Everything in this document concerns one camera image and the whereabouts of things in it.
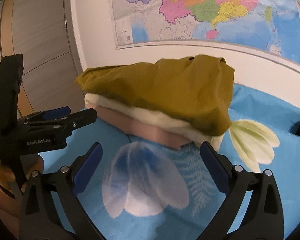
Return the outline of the person left hand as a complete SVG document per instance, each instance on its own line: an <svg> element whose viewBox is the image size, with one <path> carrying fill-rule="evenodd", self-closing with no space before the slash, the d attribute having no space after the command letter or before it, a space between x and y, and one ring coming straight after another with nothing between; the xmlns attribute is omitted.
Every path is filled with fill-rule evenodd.
<svg viewBox="0 0 300 240"><path fill-rule="evenodd" d="M13 182L15 175L12 170L0 162L0 239L19 238L21 202L14 198Z"/></svg>

